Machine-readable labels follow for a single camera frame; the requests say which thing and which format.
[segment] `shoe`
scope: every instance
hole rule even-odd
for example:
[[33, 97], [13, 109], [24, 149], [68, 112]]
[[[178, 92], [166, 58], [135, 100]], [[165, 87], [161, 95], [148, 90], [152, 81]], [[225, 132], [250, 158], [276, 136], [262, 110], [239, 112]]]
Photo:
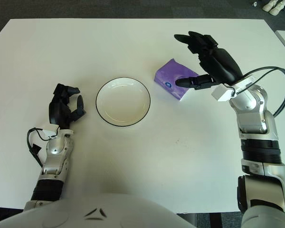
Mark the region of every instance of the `shoe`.
[[265, 5], [263, 7], [263, 10], [266, 12], [269, 12], [271, 10], [271, 8], [273, 8], [274, 6], [276, 6], [278, 0], [271, 0], [270, 2], [268, 2], [267, 5]]
[[273, 15], [273, 16], [276, 16], [276, 15], [279, 14], [279, 12], [280, 12], [282, 9], [284, 9], [284, 6], [285, 6], [285, 4], [283, 4], [283, 3], [280, 2], [279, 4], [277, 4], [276, 7], [274, 7], [272, 10], [270, 10], [269, 13], [270, 13], [271, 15]]

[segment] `gray carpet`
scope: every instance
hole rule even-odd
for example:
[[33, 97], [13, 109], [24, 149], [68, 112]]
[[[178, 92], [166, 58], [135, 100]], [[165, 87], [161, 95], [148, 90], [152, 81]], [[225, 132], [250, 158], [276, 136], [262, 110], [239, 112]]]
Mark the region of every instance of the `gray carpet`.
[[[0, 31], [21, 18], [238, 18], [264, 19], [273, 31], [285, 30], [285, 9], [278, 16], [262, 11], [269, 0], [0, 0]], [[0, 209], [0, 220], [21, 210]], [[209, 214], [192, 215], [209, 228]], [[192, 221], [189, 215], [185, 219]], [[223, 228], [239, 228], [242, 214], [221, 214]]]

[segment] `tissue box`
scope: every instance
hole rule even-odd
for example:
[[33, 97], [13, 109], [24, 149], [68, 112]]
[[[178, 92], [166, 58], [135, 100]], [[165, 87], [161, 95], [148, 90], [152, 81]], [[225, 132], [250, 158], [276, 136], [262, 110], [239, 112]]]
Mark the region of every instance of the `tissue box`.
[[177, 63], [174, 59], [171, 59], [162, 68], [160, 68], [156, 74], [154, 81], [160, 84], [170, 94], [175, 96], [178, 100], [185, 95], [188, 88], [178, 87], [175, 85], [175, 81], [179, 78], [197, 77], [199, 76], [194, 71]]

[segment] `plate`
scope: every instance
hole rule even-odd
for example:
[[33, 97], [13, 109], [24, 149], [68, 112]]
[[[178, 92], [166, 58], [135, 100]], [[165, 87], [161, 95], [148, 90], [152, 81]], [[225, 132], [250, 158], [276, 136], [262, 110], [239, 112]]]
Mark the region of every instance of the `plate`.
[[120, 77], [107, 82], [96, 97], [96, 109], [108, 123], [125, 127], [142, 120], [150, 108], [148, 89], [139, 81]]

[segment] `wire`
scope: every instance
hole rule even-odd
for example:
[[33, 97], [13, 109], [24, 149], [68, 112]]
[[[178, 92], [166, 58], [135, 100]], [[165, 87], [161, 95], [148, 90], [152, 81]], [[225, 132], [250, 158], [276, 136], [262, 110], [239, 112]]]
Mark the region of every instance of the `wire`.
[[[249, 85], [248, 87], [246, 87], [245, 89], [241, 90], [240, 92], [238, 92], [237, 94], [240, 94], [242, 92], [244, 92], [245, 90], [249, 89], [251, 86], [253, 86], [255, 83], [257, 83], [258, 81], [260, 81], [263, 77], [265, 77], [266, 75], [268, 75], [269, 73], [275, 71], [275, 70], [279, 70], [281, 71], [284, 75], [285, 75], [285, 69], [283, 68], [279, 68], [279, 67], [276, 67], [276, 66], [266, 66], [266, 67], [261, 67], [261, 68], [258, 68], [258, 69], [255, 69], [255, 70], [252, 70], [248, 73], [246, 73], [243, 77], [245, 78], [246, 76], [254, 73], [254, 72], [257, 72], [257, 71], [260, 71], [260, 70], [266, 70], [266, 69], [270, 69], [268, 72], [266, 72], [265, 74], [263, 74], [258, 80], [256, 80], [255, 82], [253, 82], [251, 85]], [[282, 111], [283, 109], [285, 108], [285, 98], [284, 98], [284, 101], [282, 102], [282, 104], [279, 106], [279, 108], [276, 110], [276, 112], [274, 113], [274, 117], [277, 117]]]
[[225, 86], [225, 87], [233, 89], [232, 96], [234, 96], [237, 93], [237, 91], [234, 87], [232, 87], [232, 86]]
[[[51, 137], [55, 137], [55, 136], [58, 135], [58, 129], [59, 129], [59, 127], [56, 129], [56, 135], [52, 135]], [[39, 131], [42, 131], [42, 130], [43, 130], [42, 128], [33, 127], [33, 128], [31, 128], [31, 129], [29, 129], [29, 131], [28, 131], [28, 133], [27, 133], [28, 150], [29, 150], [29, 152], [33, 155], [33, 157], [35, 158], [35, 160], [38, 162], [38, 164], [39, 164], [41, 167], [43, 166], [43, 164], [42, 164], [40, 158], [38, 157], [38, 152], [39, 152], [39, 151], [34, 150], [33, 147], [30, 145], [30, 143], [29, 143], [29, 135], [30, 135], [32, 132], [36, 131], [37, 134], [38, 134], [38, 136], [39, 136], [39, 138], [40, 138], [41, 140], [43, 140], [43, 141], [49, 141], [49, 140], [51, 140], [51, 139], [43, 139], [43, 138], [41, 137], [41, 135], [39, 134]]]

